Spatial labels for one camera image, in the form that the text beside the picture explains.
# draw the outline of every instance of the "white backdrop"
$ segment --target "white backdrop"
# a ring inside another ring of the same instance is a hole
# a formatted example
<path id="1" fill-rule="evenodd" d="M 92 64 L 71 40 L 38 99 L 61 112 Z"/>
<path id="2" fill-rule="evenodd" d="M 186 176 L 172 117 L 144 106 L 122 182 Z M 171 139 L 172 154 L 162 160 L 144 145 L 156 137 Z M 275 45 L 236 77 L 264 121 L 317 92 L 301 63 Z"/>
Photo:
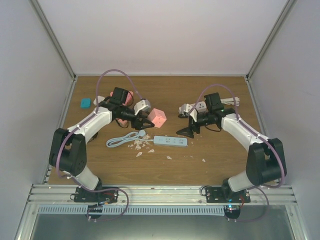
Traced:
<path id="1" fill-rule="evenodd" d="M 39 0 L 76 74 L 247 74 L 286 0 Z"/>
<path id="2" fill-rule="evenodd" d="M 266 128 L 283 142 L 310 239 L 320 235 L 320 1 L 298 0 L 252 76 Z"/>
<path id="3" fill-rule="evenodd" d="M 0 1 L 0 234 L 41 183 L 71 77 L 27 0 Z"/>

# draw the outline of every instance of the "white power strip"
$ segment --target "white power strip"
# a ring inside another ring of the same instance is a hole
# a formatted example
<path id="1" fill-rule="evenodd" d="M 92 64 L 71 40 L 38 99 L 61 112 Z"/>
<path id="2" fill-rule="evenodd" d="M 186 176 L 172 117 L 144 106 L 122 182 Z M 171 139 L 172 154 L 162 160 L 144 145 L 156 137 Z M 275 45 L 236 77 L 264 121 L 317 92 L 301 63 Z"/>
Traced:
<path id="1" fill-rule="evenodd" d="M 154 136 L 154 145 L 172 146 L 172 147 L 187 147 L 188 140 L 185 137 L 174 136 Z"/>

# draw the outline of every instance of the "pink cube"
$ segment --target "pink cube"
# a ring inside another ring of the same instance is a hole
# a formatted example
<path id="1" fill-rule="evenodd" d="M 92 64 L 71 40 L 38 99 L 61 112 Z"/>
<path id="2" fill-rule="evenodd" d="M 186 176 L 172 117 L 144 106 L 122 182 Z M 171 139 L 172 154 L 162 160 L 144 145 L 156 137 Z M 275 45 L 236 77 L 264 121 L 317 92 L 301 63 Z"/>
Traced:
<path id="1" fill-rule="evenodd" d="M 154 123 L 156 128 L 160 128 L 167 120 L 167 117 L 164 111 L 154 108 L 148 115 L 148 119 Z"/>
<path id="2" fill-rule="evenodd" d="M 126 96 L 126 100 L 125 100 L 125 103 L 123 104 L 124 106 L 127 106 L 131 101 L 132 101 L 132 96 L 134 95 L 134 92 L 133 91 L 129 91 L 130 93 L 128 93 L 128 95 Z M 126 124 L 127 124 L 127 120 L 122 120 L 122 119 L 119 119 L 117 118 L 117 121 L 119 122 L 119 124 L 122 126 L 122 127 L 125 127 Z"/>

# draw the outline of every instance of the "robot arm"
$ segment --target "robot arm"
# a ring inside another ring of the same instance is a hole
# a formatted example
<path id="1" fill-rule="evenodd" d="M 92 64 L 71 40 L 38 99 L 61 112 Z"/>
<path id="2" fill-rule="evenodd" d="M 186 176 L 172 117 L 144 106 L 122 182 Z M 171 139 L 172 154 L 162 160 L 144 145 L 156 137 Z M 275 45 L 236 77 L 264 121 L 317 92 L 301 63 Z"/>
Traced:
<path id="1" fill-rule="evenodd" d="M 59 128 L 54 132 L 49 164 L 56 166 L 58 153 L 64 139 L 73 133 L 67 140 L 61 153 L 59 170 L 71 175 L 75 180 L 89 190 L 95 190 L 100 180 L 87 166 L 86 145 L 91 138 L 95 138 L 98 131 L 110 124 L 114 119 L 122 119 L 131 122 L 131 127 L 136 130 L 152 128 L 155 125 L 147 119 L 142 111 L 148 110 L 151 106 L 148 100 L 139 101 L 133 109 L 124 106 L 128 91 L 116 87 L 112 97 L 107 97 L 99 103 L 98 110 L 94 110 L 81 122 L 68 129 Z"/>
<path id="2" fill-rule="evenodd" d="M 200 133 L 201 126 L 216 124 L 218 128 L 230 133 L 248 152 L 245 171 L 225 179 L 222 183 L 221 187 L 226 200 L 239 195 L 239 192 L 243 190 L 281 178 L 281 168 L 278 161 L 263 140 L 275 149 L 280 157 L 284 175 L 287 174 L 283 145 L 279 139 L 270 139 L 260 134 L 240 118 L 241 124 L 234 109 L 224 109 L 218 93 L 206 95 L 204 98 L 205 102 L 201 102 L 201 106 L 197 105 L 197 108 L 206 108 L 206 111 L 201 109 L 199 112 L 194 109 L 189 115 L 188 127 L 176 133 L 193 138 L 194 132 Z M 179 117 L 185 118 L 192 106 L 190 104 L 182 105 L 179 109 Z"/>

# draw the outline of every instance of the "brown surface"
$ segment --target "brown surface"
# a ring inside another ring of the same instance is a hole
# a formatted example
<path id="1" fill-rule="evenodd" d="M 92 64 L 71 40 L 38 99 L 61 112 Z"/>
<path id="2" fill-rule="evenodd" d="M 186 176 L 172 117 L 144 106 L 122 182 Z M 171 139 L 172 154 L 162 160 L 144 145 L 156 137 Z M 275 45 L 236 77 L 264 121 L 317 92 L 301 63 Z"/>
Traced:
<path id="1" fill-rule="evenodd" d="M 228 86 L 240 98 L 239 114 L 252 127 L 260 130 L 251 97 L 243 77 L 191 77 L 191 76 L 143 76 L 132 77 L 137 89 L 147 98 L 153 108 L 163 110 L 167 121 L 161 128 L 147 129 L 150 136 L 177 136 L 176 131 L 188 126 L 187 119 L 178 118 L 178 109 L 184 103 L 194 103 L 208 85 L 219 83 Z M 68 128 L 89 115 L 90 109 L 81 109 L 82 98 L 95 97 L 98 77 L 79 77 L 75 85 L 64 127 Z M 121 76 L 104 77 L 99 95 L 107 96 L 121 87 L 132 90 L 129 81 Z M 223 88 L 211 88 L 206 94 L 219 92 L 220 97 L 229 98 Z M 146 145 L 135 150 L 123 144 L 107 148 L 110 138 L 124 136 L 134 131 L 120 128 L 115 122 L 99 131 L 98 138 L 87 145 L 87 164 L 104 184 L 154 184 L 154 185 L 220 185 L 222 180 L 245 169 L 247 153 L 227 132 L 212 132 L 201 129 L 194 139 L 188 138 L 188 147 L 165 147 Z M 146 147 L 154 149 L 148 153 Z M 70 184 L 70 180 L 58 179 L 55 171 L 50 184 Z"/>

